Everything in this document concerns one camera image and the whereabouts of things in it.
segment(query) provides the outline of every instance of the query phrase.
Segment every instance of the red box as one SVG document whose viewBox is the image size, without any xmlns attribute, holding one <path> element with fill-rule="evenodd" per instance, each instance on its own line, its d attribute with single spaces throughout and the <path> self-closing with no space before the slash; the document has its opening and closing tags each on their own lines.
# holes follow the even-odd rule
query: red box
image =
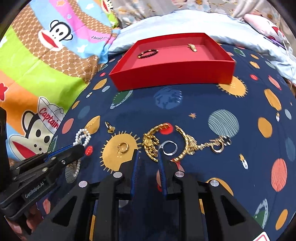
<svg viewBox="0 0 296 241">
<path fill-rule="evenodd" d="M 188 48 L 194 44 L 197 52 Z M 157 49 L 148 58 L 145 50 Z M 170 34 L 137 41 L 109 76 L 119 91 L 176 84 L 230 84 L 235 62 L 205 33 Z"/>
</svg>

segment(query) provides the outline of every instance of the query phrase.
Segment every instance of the blanket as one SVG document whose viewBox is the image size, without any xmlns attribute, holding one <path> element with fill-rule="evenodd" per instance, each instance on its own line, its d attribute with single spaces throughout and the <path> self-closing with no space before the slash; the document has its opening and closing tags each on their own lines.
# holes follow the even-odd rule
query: blanket
<svg viewBox="0 0 296 241">
<path fill-rule="evenodd" d="M 32 0 L 15 18 L 0 42 L 10 158 L 47 151 L 73 101 L 107 62 L 119 33 L 111 15 L 111 4 L 92 0 Z"/>
</svg>

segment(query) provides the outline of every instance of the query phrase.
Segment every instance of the pink stripe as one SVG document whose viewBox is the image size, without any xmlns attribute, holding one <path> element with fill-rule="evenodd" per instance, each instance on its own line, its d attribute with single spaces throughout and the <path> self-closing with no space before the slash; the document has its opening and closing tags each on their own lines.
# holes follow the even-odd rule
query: pink stripe
<svg viewBox="0 0 296 241">
<path fill-rule="evenodd" d="M 102 34 L 93 30 L 88 29 L 83 22 L 75 15 L 74 11 L 72 10 L 71 5 L 66 1 L 64 1 L 64 5 L 57 6 L 58 0 L 49 0 L 51 5 L 63 16 L 63 18 L 69 23 L 72 28 L 72 31 L 76 33 L 77 37 L 81 39 L 86 39 L 90 43 L 98 43 L 98 42 L 107 42 L 110 38 L 110 34 Z"/>
</svg>

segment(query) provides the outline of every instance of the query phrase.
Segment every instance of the striped planet print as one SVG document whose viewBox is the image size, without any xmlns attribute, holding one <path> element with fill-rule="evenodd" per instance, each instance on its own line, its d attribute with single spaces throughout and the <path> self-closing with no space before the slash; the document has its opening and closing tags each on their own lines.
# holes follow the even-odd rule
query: striped planet print
<svg viewBox="0 0 296 241">
<path fill-rule="evenodd" d="M 209 128 L 217 135 L 234 137 L 239 131 L 237 118 L 228 110 L 216 110 L 208 119 Z"/>
</svg>

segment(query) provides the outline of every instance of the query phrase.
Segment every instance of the floral fabric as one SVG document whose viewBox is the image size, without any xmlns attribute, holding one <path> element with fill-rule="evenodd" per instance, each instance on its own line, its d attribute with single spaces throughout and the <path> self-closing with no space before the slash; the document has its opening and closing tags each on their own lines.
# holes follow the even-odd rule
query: floral fabric
<svg viewBox="0 0 296 241">
<path fill-rule="evenodd" d="M 203 12 L 217 12 L 234 17 L 243 17 L 255 9 L 264 17 L 278 25 L 280 15 L 266 1 L 243 0 L 111 0 L 114 11 L 121 22 L 121 27 L 126 27 L 144 18 L 162 16 L 175 10 L 191 9 Z"/>
</svg>

